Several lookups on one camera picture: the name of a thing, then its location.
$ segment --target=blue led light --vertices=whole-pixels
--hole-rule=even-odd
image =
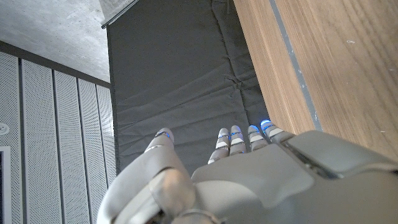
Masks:
[[[261,126],[263,125],[263,124],[265,124],[265,123],[268,123],[268,122],[271,122],[270,120],[264,120],[264,121],[261,121]]]

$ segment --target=wood grain surface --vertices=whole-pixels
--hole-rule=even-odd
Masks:
[[[241,9],[242,0],[235,1],[255,62],[257,48],[271,43],[264,42],[264,38],[255,39],[254,34],[248,32],[260,29],[274,36],[267,39],[280,38],[280,33],[268,32],[275,21],[252,19],[254,15],[261,17],[257,14],[268,14],[271,5],[268,0],[261,4],[258,0],[248,0],[246,5],[256,5],[256,8]],[[275,1],[324,132],[398,161],[398,1]],[[279,50],[276,47],[270,50],[281,52],[283,46],[279,47]],[[279,61],[284,62],[283,55],[274,52],[268,55],[275,56],[274,60],[280,57]],[[278,63],[275,70],[286,65]],[[256,72],[268,69],[263,61],[254,66]],[[268,88],[263,85],[268,85],[270,76],[280,77],[274,71],[266,76],[263,73],[257,75],[262,89]],[[278,88],[291,91],[294,86],[290,82]],[[263,94],[272,100],[281,98],[267,95],[264,90]],[[287,98],[286,103],[291,105],[292,111],[302,109],[295,108],[297,99]],[[268,101],[266,105],[267,109],[275,110]],[[301,114],[295,119],[292,124],[312,122],[302,118]]]
[[[314,129],[269,2],[234,3],[272,122],[296,134]]]

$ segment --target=fingertip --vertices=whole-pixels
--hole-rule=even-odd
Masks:
[[[231,135],[234,135],[236,133],[241,133],[241,128],[238,125],[234,125],[231,127]]]
[[[260,132],[259,128],[257,128],[257,126],[255,126],[255,125],[250,125],[248,127],[248,134],[259,133],[259,132]]]
[[[229,137],[229,131],[226,128],[221,128],[219,133],[218,133],[218,138],[222,138],[224,136]]]
[[[167,137],[169,137],[169,138],[172,140],[172,142],[174,143],[174,135],[173,135],[172,130],[170,130],[169,128],[162,128],[161,130],[159,130],[159,131],[156,133],[155,138],[156,138],[157,136],[160,136],[161,134],[164,134],[164,135],[166,135]]]

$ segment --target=wall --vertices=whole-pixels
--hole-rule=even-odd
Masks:
[[[13,223],[96,223],[116,176],[109,89],[0,52]]]

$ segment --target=robotic finger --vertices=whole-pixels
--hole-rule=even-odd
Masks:
[[[248,133],[251,151],[261,149],[268,145],[267,141],[262,137],[259,129],[255,125],[249,126]]]
[[[217,160],[229,156],[229,131],[226,128],[221,128],[218,133],[218,139],[216,144],[216,149],[211,154],[210,159],[207,164],[211,164]]]
[[[233,156],[239,153],[247,153],[247,150],[243,141],[241,128],[234,125],[231,127],[231,148],[229,150],[229,155]]]

